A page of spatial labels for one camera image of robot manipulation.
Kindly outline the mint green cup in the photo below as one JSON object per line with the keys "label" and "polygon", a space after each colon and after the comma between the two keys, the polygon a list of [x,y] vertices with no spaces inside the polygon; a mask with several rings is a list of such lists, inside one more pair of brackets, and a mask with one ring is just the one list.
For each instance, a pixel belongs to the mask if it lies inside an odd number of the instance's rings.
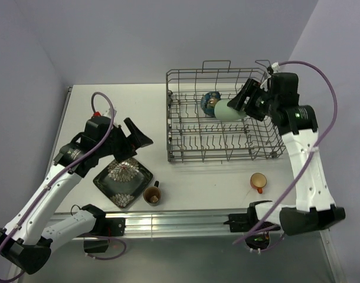
{"label": "mint green cup", "polygon": [[229,100],[222,99],[215,106],[215,118],[222,122],[237,121],[247,115],[244,111],[235,111],[227,106]]}

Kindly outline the blue patterned bowl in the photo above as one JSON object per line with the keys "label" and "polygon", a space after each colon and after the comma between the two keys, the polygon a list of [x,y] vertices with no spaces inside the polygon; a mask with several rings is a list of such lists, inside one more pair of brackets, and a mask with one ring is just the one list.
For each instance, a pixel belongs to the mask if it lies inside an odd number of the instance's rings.
{"label": "blue patterned bowl", "polygon": [[210,91],[201,98],[200,108],[210,117],[215,116],[215,106],[221,100],[221,94],[218,91]]}

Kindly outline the black ceramic mug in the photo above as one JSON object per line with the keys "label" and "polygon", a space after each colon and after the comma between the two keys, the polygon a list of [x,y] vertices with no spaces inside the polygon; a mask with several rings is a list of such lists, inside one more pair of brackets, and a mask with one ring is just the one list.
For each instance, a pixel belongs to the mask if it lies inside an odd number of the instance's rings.
{"label": "black ceramic mug", "polygon": [[161,201],[162,191],[159,184],[159,181],[156,180],[153,186],[147,187],[143,192],[144,201],[151,206],[158,206]]}

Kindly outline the small orange cup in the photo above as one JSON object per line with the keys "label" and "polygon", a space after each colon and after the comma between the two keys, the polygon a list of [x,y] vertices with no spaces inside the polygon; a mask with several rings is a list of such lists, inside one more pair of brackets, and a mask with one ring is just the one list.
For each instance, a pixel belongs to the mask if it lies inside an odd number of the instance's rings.
{"label": "small orange cup", "polygon": [[267,179],[262,173],[254,173],[250,178],[250,185],[255,189],[259,194],[263,193],[263,189],[267,184]]}

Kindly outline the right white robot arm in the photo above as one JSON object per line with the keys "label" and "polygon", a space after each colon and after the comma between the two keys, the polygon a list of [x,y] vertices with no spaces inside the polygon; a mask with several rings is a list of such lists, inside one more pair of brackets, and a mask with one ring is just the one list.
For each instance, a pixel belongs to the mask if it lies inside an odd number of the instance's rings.
{"label": "right white robot arm", "polygon": [[249,78],[228,103],[249,117],[269,117],[286,146],[293,181],[275,201],[249,205],[245,231],[251,235],[266,222],[278,225],[287,236],[322,231],[344,220],[344,208],[336,205],[327,184],[319,153],[322,136],[311,106],[299,105],[299,78],[295,73],[274,73],[264,89]]}

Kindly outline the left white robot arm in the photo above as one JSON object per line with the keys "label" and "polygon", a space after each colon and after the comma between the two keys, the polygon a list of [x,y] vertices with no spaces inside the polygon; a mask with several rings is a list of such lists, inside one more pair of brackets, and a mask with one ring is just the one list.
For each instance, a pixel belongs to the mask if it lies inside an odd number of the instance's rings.
{"label": "left white robot arm", "polygon": [[153,144],[131,121],[126,136],[110,118],[93,116],[84,131],[63,146],[53,160],[47,177],[24,208],[0,228],[0,255],[27,274],[39,271],[51,254],[73,238],[106,231],[106,214],[94,205],[85,205],[73,216],[56,225],[47,223],[64,198],[76,187],[101,158],[113,156],[124,162],[139,148]]}

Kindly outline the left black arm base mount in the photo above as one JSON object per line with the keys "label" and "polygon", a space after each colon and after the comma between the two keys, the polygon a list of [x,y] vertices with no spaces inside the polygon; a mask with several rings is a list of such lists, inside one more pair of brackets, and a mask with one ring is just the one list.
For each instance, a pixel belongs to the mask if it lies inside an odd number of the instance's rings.
{"label": "left black arm base mount", "polygon": [[98,239],[98,240],[84,240],[83,249],[86,253],[91,254],[101,254],[105,253],[107,249],[111,246],[110,237],[123,236],[125,232],[125,218],[105,218],[97,227],[92,231],[86,233],[87,237],[91,236],[104,236],[107,239]]}

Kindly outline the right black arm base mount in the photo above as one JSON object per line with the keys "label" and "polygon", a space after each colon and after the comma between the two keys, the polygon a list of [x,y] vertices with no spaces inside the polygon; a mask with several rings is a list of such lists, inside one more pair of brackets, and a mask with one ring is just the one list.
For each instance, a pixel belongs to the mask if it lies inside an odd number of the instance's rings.
{"label": "right black arm base mount", "polygon": [[[224,225],[228,225],[231,233],[248,232],[257,222],[259,222],[256,206],[262,203],[268,203],[269,200],[262,200],[249,204],[245,213],[231,213],[228,215],[228,220]],[[261,254],[264,251],[271,249],[270,246],[270,232],[280,231],[280,226],[274,223],[265,221],[254,234],[245,239],[248,250],[256,254]]]}

